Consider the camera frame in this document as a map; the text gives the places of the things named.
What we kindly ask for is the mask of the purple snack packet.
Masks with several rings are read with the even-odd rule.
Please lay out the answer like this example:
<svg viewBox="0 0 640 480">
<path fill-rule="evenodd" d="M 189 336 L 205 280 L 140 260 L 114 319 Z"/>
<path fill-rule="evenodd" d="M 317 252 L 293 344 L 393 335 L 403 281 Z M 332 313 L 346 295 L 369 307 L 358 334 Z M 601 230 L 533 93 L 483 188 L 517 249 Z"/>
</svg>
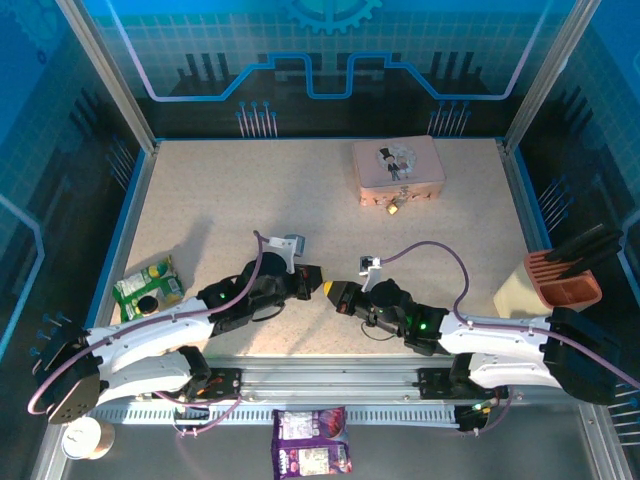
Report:
<svg viewBox="0 0 640 480">
<path fill-rule="evenodd" d="M 346 408 L 274 410 L 271 458 L 274 480 L 351 473 Z"/>
</svg>

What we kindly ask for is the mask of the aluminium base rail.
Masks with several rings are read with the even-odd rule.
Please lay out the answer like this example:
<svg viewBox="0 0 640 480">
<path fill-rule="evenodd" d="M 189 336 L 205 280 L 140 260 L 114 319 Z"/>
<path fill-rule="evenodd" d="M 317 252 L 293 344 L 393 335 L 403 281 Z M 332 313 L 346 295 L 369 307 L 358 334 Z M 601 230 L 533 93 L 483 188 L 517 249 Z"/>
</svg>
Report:
<svg viewBox="0 0 640 480">
<path fill-rule="evenodd" d="M 220 356 L 205 359 L 210 368 L 241 371 L 240 396 L 249 402 L 304 405 L 376 405 L 420 402 L 421 367 L 448 369 L 451 356 Z M 138 360 L 120 370 L 103 371 L 108 388 L 98 405 L 151 395 L 162 387 L 177 390 L 187 382 L 189 364 L 178 353 Z"/>
</svg>

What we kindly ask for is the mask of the aluminium frame post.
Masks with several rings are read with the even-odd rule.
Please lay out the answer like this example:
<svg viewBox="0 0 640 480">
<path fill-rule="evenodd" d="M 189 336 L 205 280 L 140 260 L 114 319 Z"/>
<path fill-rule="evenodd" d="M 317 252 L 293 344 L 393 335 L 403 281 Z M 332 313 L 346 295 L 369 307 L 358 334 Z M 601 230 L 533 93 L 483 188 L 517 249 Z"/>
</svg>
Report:
<svg viewBox="0 0 640 480">
<path fill-rule="evenodd" d="M 55 2 L 141 149 L 147 155 L 154 154 L 155 135 L 82 1 L 55 0 Z"/>
<path fill-rule="evenodd" d="M 575 0 L 504 137 L 506 154 L 513 154 L 565 69 L 602 0 Z"/>
</svg>

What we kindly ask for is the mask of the terracotta and cream knife holder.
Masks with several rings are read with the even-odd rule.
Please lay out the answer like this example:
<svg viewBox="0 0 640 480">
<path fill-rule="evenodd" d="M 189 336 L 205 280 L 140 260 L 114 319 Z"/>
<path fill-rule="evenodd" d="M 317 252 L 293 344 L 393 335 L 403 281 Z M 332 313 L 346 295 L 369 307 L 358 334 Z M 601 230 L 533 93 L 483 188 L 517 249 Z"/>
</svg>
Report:
<svg viewBox="0 0 640 480">
<path fill-rule="evenodd" d="M 590 270 L 560 279 L 573 262 L 549 261 L 550 250 L 528 254 L 493 297 L 502 318 L 549 315 L 556 307 L 575 311 L 598 303 L 601 288 Z"/>
</svg>

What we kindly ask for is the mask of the green snack packet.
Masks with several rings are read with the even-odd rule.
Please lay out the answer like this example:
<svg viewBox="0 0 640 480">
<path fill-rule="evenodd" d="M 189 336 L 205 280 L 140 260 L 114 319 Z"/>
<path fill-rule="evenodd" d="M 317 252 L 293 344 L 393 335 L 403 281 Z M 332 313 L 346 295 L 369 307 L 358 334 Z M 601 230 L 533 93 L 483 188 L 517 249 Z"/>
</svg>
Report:
<svg viewBox="0 0 640 480">
<path fill-rule="evenodd" d="M 127 323 L 180 303 L 185 291 L 172 257 L 166 256 L 117 281 L 112 294 L 119 307 L 120 322 Z"/>
</svg>

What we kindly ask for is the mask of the pink illustrated tin box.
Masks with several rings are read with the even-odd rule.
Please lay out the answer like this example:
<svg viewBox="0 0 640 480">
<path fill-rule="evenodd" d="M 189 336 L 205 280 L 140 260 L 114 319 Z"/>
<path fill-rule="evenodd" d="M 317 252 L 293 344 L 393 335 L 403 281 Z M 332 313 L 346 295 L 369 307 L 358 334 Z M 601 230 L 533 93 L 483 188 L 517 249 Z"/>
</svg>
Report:
<svg viewBox="0 0 640 480">
<path fill-rule="evenodd" d="M 446 175 L 430 135 L 356 141 L 352 145 L 361 206 L 437 198 Z"/>
</svg>

